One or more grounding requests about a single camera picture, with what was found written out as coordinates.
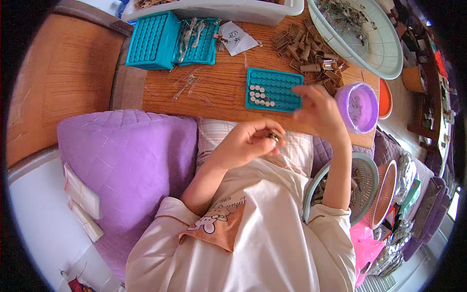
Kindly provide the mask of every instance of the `teal tray with round slots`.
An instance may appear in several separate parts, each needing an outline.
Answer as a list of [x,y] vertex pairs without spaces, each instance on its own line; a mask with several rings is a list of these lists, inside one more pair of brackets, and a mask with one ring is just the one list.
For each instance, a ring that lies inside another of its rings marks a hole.
[[[257,90],[257,85],[260,89],[263,88],[264,92]],[[296,109],[302,108],[302,99],[292,92],[292,88],[299,85],[303,85],[303,75],[276,70],[248,68],[245,107],[293,113]],[[251,92],[254,92],[255,100],[252,100]],[[261,96],[261,93],[269,98],[269,103],[266,102],[266,98]]]
[[214,34],[218,33],[220,26],[219,18],[201,18],[198,19],[206,22],[207,27],[203,29],[199,38],[199,44],[196,48],[191,46],[196,40],[196,36],[192,36],[188,43],[188,50],[182,62],[178,62],[180,58],[180,34],[183,33],[183,25],[191,23],[191,19],[182,21],[182,29],[178,35],[177,44],[175,45],[175,52],[172,57],[173,63],[178,63],[179,66],[193,65],[193,64],[208,64],[214,65],[216,58],[216,39],[213,37]]
[[127,66],[145,70],[173,69],[172,56],[182,25],[171,12],[140,17],[128,49]]

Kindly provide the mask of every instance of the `purple plastic bowl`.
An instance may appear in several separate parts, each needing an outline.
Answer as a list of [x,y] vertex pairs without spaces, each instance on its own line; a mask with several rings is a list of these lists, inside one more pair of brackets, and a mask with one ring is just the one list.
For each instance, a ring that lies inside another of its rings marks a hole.
[[[359,96],[361,105],[361,116],[356,123],[350,119],[349,98],[350,96]],[[378,121],[378,99],[375,91],[364,82],[356,82],[341,87],[334,98],[339,107],[340,115],[349,132],[356,134],[368,133],[373,129]]]

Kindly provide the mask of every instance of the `hand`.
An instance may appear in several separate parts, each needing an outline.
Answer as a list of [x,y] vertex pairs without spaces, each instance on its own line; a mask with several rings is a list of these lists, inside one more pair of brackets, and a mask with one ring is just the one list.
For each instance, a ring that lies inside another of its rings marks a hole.
[[209,156],[209,164],[229,170],[244,166],[261,155],[279,155],[276,146],[285,145],[285,142],[276,145],[275,140],[268,138],[272,129],[285,134],[281,125],[270,119],[238,124]]
[[292,91],[302,96],[303,109],[294,118],[312,125],[319,137],[332,146],[350,144],[350,138],[337,103],[322,86],[296,86]]

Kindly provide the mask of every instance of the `pink plastic bag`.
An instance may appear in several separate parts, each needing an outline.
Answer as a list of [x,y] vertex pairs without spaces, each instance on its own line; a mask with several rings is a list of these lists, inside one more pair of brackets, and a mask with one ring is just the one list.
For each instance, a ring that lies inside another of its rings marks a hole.
[[362,222],[358,222],[350,228],[350,240],[355,249],[355,269],[357,281],[355,288],[358,288],[365,277],[371,264],[384,248],[384,242],[373,239],[373,230]]

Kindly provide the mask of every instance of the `light green basket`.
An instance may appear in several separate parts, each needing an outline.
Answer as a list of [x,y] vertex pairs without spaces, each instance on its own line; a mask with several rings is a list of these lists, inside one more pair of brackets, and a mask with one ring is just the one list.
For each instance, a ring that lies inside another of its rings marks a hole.
[[[323,168],[319,170],[314,179],[311,181],[310,186],[305,192],[304,203],[303,203],[303,219],[304,222],[308,222],[310,215],[310,205],[313,193],[318,186],[321,179],[329,172],[329,161]],[[360,184],[361,191],[355,190],[355,200],[350,205],[350,225],[355,225],[360,221],[373,203],[375,199],[376,191],[379,184],[378,168],[375,162],[368,156],[360,152],[352,153],[352,172],[358,168],[360,171]]]

